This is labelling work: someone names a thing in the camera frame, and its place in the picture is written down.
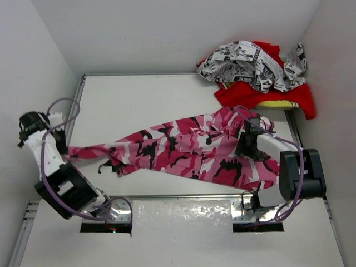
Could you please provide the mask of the pink camouflage trousers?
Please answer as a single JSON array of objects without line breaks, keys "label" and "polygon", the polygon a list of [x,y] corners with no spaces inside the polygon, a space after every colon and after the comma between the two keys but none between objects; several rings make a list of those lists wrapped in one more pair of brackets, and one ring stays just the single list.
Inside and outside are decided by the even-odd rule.
[{"label": "pink camouflage trousers", "polygon": [[108,157],[105,163],[119,177],[148,169],[185,178],[253,191],[278,183],[279,164],[268,154],[261,159],[238,156],[244,118],[257,118],[273,133],[274,122],[242,108],[187,117],[138,131],[112,143],[68,148],[68,161]]}]

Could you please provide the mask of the black white comic print trousers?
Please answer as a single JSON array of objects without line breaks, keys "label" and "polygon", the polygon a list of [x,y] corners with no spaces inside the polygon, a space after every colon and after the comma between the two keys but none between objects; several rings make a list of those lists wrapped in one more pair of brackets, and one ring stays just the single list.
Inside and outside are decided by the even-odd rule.
[{"label": "black white comic print trousers", "polygon": [[261,93],[269,88],[289,92],[306,83],[307,60],[298,43],[281,66],[267,51],[249,41],[220,46],[198,64],[197,73],[209,82],[247,82]]}]

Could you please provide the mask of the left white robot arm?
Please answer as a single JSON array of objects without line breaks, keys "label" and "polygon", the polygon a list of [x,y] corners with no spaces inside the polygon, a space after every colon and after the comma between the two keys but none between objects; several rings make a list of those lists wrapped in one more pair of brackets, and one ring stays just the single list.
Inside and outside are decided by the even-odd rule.
[{"label": "left white robot arm", "polygon": [[70,162],[63,159],[67,142],[63,114],[30,111],[19,118],[18,147],[27,146],[39,168],[34,188],[62,218],[73,216],[91,221],[114,223],[132,215],[128,200],[108,197]]}]

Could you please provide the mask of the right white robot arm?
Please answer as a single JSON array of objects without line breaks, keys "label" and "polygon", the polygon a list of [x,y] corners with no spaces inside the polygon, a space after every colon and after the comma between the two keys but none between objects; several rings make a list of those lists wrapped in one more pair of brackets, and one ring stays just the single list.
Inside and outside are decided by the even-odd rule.
[{"label": "right white robot arm", "polygon": [[281,222],[302,200],[326,197],[327,186],[318,150],[304,149],[268,132],[260,126],[259,117],[245,119],[244,125],[245,131],[239,137],[235,153],[257,161],[267,155],[279,166],[277,184],[267,189],[259,184],[252,193],[252,212],[278,207],[271,221]]}]

